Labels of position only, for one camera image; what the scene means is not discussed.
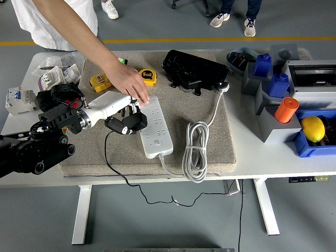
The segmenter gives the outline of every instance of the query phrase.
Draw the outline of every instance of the orange cup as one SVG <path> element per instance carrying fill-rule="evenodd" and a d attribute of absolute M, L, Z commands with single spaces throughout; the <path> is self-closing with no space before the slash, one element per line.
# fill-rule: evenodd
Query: orange cup
<path fill-rule="evenodd" d="M 299 102 L 296 99 L 292 97 L 284 98 L 274 116 L 279 122 L 287 123 L 298 108 Z"/>

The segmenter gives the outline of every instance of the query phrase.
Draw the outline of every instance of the robotic arm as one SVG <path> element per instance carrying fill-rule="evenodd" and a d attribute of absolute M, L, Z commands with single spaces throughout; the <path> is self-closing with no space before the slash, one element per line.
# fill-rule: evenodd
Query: robotic arm
<path fill-rule="evenodd" d="M 42 114 L 40 121 L 30 131 L 0 135 L 0 177 L 11 172 L 41 174 L 75 153 L 75 146 L 68 143 L 62 128 L 74 134 L 92 128 L 100 119 L 105 126 L 119 134 L 136 134 L 147 126 L 147 118 L 140 112 L 136 99 L 122 93 L 108 91 L 83 108 L 75 109 L 60 104 Z M 118 111 L 129 116 L 122 121 L 114 118 Z"/>

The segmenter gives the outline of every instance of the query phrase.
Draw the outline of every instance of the white power strip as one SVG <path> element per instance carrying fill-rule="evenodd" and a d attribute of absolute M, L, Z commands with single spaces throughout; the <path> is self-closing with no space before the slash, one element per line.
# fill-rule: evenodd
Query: white power strip
<path fill-rule="evenodd" d="M 141 107 L 141 112 L 147 116 L 148 125 L 140 130 L 140 137 L 148 159 L 169 155 L 173 152 L 173 141 L 164 120 L 159 100 L 150 96 L 150 103 Z"/>

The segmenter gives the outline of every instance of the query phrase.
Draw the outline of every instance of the yellow lemon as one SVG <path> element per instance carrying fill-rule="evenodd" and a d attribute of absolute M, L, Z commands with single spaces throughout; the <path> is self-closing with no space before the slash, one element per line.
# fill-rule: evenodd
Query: yellow lemon
<path fill-rule="evenodd" d="M 301 120 L 302 131 L 311 142 L 319 142 L 326 133 L 323 122 L 318 117 L 305 117 Z"/>

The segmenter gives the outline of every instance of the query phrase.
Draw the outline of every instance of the tape measure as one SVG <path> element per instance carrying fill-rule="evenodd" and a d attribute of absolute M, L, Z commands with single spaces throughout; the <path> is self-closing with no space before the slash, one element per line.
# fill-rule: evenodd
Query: tape measure
<path fill-rule="evenodd" d="M 99 75 L 94 75 L 90 79 L 90 85 L 95 89 L 95 91 L 98 93 L 104 89 L 107 89 L 112 86 L 112 83 L 107 78 L 107 76 L 103 73 Z"/>
<path fill-rule="evenodd" d="M 158 79 L 158 76 L 156 75 L 156 72 L 153 69 L 145 68 L 140 71 L 140 75 L 143 79 L 143 82 L 147 86 L 155 86 L 156 81 Z"/>

